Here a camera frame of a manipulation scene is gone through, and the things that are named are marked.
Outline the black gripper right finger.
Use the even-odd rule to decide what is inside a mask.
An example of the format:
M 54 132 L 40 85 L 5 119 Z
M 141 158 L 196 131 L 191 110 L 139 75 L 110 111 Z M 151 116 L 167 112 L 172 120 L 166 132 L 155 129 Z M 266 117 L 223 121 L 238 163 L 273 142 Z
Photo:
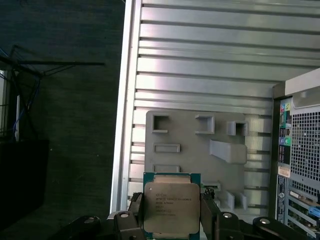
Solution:
M 215 203 L 215 192 L 206 188 L 200 194 L 200 223 L 208 240 L 306 240 L 289 226 L 266 216 L 249 224 L 234 213 L 221 211 Z

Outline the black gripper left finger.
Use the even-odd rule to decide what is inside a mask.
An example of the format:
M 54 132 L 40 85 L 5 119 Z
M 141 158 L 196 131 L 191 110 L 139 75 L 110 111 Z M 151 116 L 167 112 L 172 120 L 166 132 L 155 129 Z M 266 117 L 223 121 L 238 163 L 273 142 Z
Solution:
M 128 210 L 112 212 L 108 217 L 81 216 L 59 230 L 61 240 L 143 240 L 144 194 L 136 192 Z

